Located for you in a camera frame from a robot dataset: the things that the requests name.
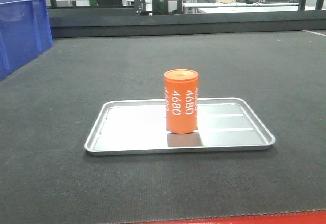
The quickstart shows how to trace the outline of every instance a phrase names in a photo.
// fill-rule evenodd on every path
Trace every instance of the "orange cylinder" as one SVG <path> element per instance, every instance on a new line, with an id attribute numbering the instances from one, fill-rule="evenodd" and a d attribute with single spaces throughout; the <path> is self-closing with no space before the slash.
<path id="1" fill-rule="evenodd" d="M 197 129 L 198 73 L 176 69 L 164 73 L 167 130 L 176 134 Z"/>

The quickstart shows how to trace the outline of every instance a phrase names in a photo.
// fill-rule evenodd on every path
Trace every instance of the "table surface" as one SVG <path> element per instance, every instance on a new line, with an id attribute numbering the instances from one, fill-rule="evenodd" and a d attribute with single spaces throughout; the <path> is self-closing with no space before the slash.
<path id="1" fill-rule="evenodd" d="M 185 8 L 297 6 L 298 3 L 183 3 Z"/>
<path id="2" fill-rule="evenodd" d="M 306 6 L 305 10 L 315 8 Z M 199 8 L 199 13 L 218 14 L 218 13 L 251 13 L 251 12 L 279 12 L 297 11 L 298 6 L 257 6 L 257 7 L 223 7 L 223 8 Z"/>
<path id="3" fill-rule="evenodd" d="M 326 31 L 319 33 L 56 39 L 0 81 L 2 223 L 326 209 Z M 85 152 L 104 103 L 163 98 L 163 73 L 181 67 L 199 72 L 199 97 L 247 101 L 275 144 L 243 152 Z"/>

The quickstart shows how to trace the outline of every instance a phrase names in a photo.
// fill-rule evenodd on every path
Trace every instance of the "metal tray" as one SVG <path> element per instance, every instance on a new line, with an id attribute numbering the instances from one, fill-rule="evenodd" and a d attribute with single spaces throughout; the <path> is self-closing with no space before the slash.
<path id="1" fill-rule="evenodd" d="M 261 150 L 274 136 L 239 98 L 198 99 L 198 130 L 166 130 L 164 100 L 106 103 L 87 140 L 93 155 Z"/>

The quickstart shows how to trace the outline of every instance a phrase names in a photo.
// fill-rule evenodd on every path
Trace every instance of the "red edge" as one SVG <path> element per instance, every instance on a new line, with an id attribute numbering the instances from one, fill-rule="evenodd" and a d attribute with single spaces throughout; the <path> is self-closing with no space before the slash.
<path id="1" fill-rule="evenodd" d="M 273 215 L 147 222 L 146 224 L 326 224 L 326 210 Z"/>

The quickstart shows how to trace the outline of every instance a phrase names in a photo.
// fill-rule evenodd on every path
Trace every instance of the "blue plastic bin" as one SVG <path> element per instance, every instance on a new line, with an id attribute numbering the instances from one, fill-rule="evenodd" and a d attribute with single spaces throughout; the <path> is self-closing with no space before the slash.
<path id="1" fill-rule="evenodd" d="M 45 0 L 0 0 L 0 80 L 52 46 Z"/>

